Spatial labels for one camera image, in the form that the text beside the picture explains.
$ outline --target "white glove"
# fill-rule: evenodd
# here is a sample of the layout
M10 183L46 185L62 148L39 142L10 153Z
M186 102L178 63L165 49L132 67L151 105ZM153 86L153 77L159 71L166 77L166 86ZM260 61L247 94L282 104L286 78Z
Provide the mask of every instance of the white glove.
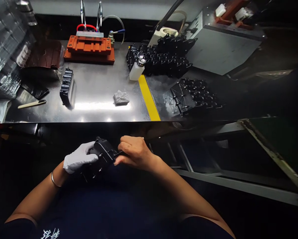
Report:
M94 146L95 141L81 144L78 149L69 155L65 156L63 168L69 174L74 173L83 164L93 163L98 160L98 156L95 154L88 154L88 151Z

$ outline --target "bracelet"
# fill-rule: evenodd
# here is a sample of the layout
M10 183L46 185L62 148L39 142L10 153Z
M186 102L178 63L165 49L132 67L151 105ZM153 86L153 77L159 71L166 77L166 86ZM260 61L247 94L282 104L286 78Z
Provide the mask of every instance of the bracelet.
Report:
M52 173L51 173L52 182L53 182L53 184L54 184L56 187L60 188L61 186L58 186L58 185L55 183L55 181L54 181L54 178L53 178L53 171L52 171Z

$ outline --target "white machine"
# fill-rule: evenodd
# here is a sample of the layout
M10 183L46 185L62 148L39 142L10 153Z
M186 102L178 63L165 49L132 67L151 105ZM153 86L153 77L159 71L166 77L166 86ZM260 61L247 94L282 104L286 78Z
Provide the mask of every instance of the white machine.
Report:
M187 39L198 38L187 58L194 67L225 75L243 64L266 39L263 30L255 25L247 30L217 23L215 10L219 5L205 7L188 27Z

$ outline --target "orange bracket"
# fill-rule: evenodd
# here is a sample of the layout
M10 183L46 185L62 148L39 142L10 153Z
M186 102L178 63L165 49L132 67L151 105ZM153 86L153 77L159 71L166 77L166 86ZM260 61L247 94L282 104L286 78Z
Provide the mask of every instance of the orange bracket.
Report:
M115 54L109 38L70 36L64 60L114 64Z
M229 2L226 6L226 12L221 17L215 17L215 22L231 25L236 22L235 14L242 8L246 7L249 4L249 0L233 0ZM253 26L246 25L242 21L236 23L236 27L252 30Z

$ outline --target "white plastic bottle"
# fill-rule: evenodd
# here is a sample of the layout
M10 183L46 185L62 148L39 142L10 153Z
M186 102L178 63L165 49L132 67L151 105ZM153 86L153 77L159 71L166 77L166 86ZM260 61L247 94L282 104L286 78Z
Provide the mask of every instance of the white plastic bottle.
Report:
M138 62L135 62L130 73L129 73L129 79L137 81L139 80L139 77L141 76L142 72L145 69L145 59L139 59Z

